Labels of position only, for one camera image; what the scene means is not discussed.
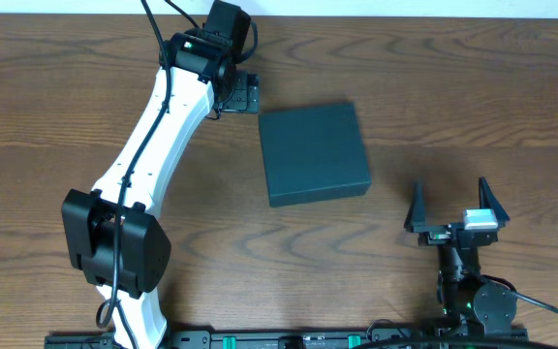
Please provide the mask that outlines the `dark green box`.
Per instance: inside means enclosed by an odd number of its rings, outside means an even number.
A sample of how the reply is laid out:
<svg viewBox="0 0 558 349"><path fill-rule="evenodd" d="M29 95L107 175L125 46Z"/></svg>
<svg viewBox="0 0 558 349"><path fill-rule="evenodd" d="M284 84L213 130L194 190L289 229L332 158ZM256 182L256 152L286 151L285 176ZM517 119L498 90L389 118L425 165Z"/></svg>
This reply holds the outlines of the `dark green box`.
<svg viewBox="0 0 558 349"><path fill-rule="evenodd" d="M265 112L259 133L272 207L362 196L372 184L351 103Z"/></svg>

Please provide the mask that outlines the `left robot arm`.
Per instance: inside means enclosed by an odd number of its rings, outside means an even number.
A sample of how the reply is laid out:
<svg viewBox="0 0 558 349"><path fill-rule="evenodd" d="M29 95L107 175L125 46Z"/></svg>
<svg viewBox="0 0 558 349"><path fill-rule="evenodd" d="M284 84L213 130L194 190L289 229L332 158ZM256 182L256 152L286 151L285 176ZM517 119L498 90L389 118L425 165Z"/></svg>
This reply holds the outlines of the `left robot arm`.
<svg viewBox="0 0 558 349"><path fill-rule="evenodd" d="M104 300L97 336L73 336L71 348L161 348L169 323L158 284L171 242L160 226L176 166L207 118L260 109L259 78L239 69L254 51L254 20L240 7L213 2L206 22L160 39L159 70L150 99L129 140L89 192L72 189L61 207L73 268Z"/></svg>

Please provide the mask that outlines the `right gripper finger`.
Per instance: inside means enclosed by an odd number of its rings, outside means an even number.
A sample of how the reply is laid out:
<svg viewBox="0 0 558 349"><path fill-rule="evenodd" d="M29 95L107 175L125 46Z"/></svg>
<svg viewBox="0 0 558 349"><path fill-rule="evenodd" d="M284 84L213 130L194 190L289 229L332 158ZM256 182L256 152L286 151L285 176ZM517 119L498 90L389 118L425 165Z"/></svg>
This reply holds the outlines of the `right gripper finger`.
<svg viewBox="0 0 558 349"><path fill-rule="evenodd" d="M406 227L415 228L424 226L426 223L425 201L423 197L422 184L416 182L413 190L413 197L406 216Z"/></svg>
<svg viewBox="0 0 558 349"><path fill-rule="evenodd" d="M479 200L480 208L491 209L499 223L507 223L510 221L509 215L496 199L484 176L479 178Z"/></svg>

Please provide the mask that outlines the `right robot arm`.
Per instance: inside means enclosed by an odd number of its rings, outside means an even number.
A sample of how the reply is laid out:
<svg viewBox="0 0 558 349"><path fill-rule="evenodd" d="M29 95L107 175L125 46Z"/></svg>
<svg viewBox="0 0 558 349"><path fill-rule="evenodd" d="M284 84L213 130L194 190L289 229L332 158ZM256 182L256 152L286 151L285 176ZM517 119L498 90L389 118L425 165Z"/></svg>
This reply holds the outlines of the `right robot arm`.
<svg viewBox="0 0 558 349"><path fill-rule="evenodd" d="M510 287L481 273L479 249L498 241L510 221L485 178L479 179L479 206L466 209L459 222L430 225L422 185L414 186L404 229L418 235L418 244L437 249L439 275L437 298L445 325L435 334L514 338L512 322L517 300Z"/></svg>

